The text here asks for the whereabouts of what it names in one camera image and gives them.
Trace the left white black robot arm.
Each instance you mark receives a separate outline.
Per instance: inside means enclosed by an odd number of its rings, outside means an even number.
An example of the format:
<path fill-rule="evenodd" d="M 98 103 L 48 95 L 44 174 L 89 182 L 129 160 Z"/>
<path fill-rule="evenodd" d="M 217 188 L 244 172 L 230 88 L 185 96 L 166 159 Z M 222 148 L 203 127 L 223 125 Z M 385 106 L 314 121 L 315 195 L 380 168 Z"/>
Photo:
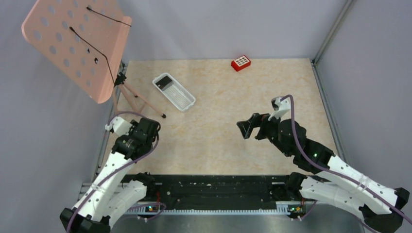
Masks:
<path fill-rule="evenodd" d="M 134 164 L 154 151 L 159 140 L 160 123 L 141 118 L 128 122 L 112 118 L 105 130 L 118 136 L 106 163 L 85 194 L 60 220 L 68 233 L 109 233 L 120 217 L 139 200 L 154 198 L 156 188 L 143 181 L 131 181 L 115 193 Z"/>

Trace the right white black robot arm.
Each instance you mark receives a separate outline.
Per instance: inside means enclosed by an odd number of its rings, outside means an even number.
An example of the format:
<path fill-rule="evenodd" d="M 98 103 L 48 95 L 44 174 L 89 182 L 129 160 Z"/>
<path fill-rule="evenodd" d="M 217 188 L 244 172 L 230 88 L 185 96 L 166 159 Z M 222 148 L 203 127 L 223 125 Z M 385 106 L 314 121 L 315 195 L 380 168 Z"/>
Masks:
<path fill-rule="evenodd" d="M 268 140 L 307 172 L 286 177 L 289 199 L 312 199 L 335 206 L 379 233 L 394 233 L 402 226 L 408 190 L 385 187 L 355 170 L 328 147 L 308 139 L 306 129 L 296 121 L 254 113 L 248 120 L 237 122 L 237 127 L 244 139 L 258 128 L 256 140 Z"/>

